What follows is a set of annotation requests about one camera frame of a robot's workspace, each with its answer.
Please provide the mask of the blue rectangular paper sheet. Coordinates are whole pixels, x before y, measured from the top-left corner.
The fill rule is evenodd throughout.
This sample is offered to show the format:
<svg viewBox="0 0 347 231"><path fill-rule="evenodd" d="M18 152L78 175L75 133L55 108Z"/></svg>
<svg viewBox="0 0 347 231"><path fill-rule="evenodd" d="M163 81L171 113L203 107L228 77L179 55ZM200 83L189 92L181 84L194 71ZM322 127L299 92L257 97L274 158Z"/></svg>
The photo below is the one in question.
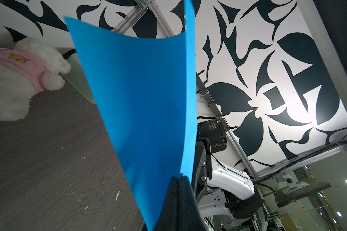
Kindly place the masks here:
<svg viewBox="0 0 347 231"><path fill-rule="evenodd" d="M89 87L147 229L172 177L192 176L197 136L195 12L186 30L135 38L66 17Z"/></svg>

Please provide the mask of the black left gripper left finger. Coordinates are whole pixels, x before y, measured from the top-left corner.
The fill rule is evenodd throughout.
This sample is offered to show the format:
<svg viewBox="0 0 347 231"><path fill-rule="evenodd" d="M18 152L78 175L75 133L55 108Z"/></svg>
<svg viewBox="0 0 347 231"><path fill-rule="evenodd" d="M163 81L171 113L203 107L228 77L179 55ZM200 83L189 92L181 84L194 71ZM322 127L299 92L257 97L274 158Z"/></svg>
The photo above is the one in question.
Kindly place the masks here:
<svg viewBox="0 0 347 231"><path fill-rule="evenodd" d="M178 228L178 178L169 182L160 217L153 231L177 231Z"/></svg>

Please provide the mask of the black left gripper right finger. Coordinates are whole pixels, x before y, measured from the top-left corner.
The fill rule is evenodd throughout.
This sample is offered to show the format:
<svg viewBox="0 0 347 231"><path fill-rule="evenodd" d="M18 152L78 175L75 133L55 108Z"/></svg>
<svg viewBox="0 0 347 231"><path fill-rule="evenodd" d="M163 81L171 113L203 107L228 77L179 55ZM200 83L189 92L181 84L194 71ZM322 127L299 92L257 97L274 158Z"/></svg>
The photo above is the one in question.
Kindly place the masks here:
<svg viewBox="0 0 347 231"><path fill-rule="evenodd" d="M178 189L178 230L207 231L208 229L199 214L193 188L187 176L180 175Z"/></svg>

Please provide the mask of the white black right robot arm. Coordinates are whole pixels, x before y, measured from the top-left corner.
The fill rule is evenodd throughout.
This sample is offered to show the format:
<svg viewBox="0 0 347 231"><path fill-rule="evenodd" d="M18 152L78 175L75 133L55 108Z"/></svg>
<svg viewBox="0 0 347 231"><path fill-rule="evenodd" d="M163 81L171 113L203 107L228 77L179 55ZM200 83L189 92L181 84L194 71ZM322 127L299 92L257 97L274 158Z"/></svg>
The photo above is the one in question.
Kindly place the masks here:
<svg viewBox="0 0 347 231"><path fill-rule="evenodd" d="M240 227L265 202L246 172L212 155L207 138L196 140L192 187L201 218L218 218L225 228Z"/></svg>

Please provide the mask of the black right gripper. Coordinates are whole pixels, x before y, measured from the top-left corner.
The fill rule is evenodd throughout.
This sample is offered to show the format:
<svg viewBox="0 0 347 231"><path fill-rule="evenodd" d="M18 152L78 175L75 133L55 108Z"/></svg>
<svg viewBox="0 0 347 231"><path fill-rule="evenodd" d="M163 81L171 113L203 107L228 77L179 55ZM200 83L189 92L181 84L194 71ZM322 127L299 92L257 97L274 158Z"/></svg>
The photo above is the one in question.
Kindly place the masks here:
<svg viewBox="0 0 347 231"><path fill-rule="evenodd" d="M196 140L191 185L196 202L204 197L208 190L208 180L212 178L211 145L208 138Z"/></svg>

